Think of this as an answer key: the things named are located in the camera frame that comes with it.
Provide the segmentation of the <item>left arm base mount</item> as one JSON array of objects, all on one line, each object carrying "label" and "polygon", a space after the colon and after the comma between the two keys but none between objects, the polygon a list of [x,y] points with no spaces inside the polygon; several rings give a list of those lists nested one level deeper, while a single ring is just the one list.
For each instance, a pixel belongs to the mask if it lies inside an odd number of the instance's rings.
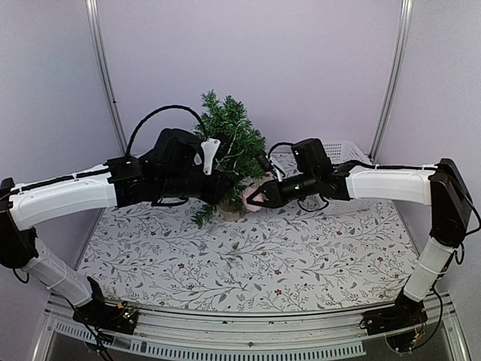
[{"label": "left arm base mount", "polygon": [[138,307],[128,302],[108,305],[92,300],[84,306],[75,307],[73,319],[98,329],[133,335],[138,322]]}]

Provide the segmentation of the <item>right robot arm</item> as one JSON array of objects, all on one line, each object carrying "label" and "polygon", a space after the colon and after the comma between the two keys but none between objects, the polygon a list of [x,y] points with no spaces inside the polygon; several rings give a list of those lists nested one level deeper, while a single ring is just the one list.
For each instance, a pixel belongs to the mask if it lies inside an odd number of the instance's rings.
[{"label": "right robot arm", "polygon": [[479,216],[456,164],[443,158],[422,166],[369,165],[358,160],[335,165],[318,138],[292,144],[291,151],[298,174],[258,186],[247,196],[248,205],[281,208],[317,194],[324,202],[388,199],[430,208],[427,243],[394,305],[364,313],[360,325],[374,334],[424,323],[424,298],[470,235],[470,218]]}]

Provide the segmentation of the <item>small green christmas tree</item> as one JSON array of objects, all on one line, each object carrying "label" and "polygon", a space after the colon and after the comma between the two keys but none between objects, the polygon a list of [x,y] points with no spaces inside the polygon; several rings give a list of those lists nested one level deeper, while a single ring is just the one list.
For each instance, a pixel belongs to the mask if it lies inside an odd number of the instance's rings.
[{"label": "small green christmas tree", "polygon": [[210,90],[201,95],[201,100],[203,124],[195,128],[195,134],[202,140],[219,140],[219,136],[232,139],[227,155],[216,153],[213,169],[225,173],[233,181],[233,188],[225,194],[221,203],[227,205],[230,211],[244,215],[247,212],[243,204],[247,181],[261,179],[265,174],[256,160],[256,155],[265,150],[265,137],[253,127],[245,105],[232,96],[220,99],[214,90]]}]

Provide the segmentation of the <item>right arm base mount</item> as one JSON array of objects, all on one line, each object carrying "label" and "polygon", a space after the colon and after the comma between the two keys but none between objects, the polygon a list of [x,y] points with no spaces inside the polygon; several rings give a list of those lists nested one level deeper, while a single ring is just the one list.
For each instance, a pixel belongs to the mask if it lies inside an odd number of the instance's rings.
[{"label": "right arm base mount", "polygon": [[384,334],[387,345],[397,353],[412,351],[425,334],[428,320],[424,304],[393,305],[363,313],[358,324],[368,335]]}]

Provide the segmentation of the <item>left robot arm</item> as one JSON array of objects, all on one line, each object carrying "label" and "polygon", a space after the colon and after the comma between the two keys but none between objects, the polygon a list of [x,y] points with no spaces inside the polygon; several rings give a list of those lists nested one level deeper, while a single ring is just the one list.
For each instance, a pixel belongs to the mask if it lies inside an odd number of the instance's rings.
[{"label": "left robot arm", "polygon": [[195,198],[217,205],[231,189],[228,176],[214,168],[219,136],[163,129],[143,156],[127,151],[88,170],[31,184],[1,182],[1,264],[21,269],[64,296],[95,326],[106,326],[114,308],[100,286],[78,274],[38,240],[35,226],[82,211],[124,208],[142,202],[176,207]]}]

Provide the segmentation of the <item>white plastic basket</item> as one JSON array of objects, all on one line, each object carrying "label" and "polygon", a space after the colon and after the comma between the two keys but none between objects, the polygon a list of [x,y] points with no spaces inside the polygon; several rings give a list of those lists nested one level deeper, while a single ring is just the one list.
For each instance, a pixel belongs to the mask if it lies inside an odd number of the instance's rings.
[{"label": "white plastic basket", "polygon": [[[350,160],[358,160],[372,164],[372,161],[351,141],[336,141],[324,143],[327,156],[333,164],[340,164]],[[329,200],[329,206],[323,210],[328,216],[348,214],[356,211],[366,211],[371,201],[367,199],[353,199],[351,201]]]}]

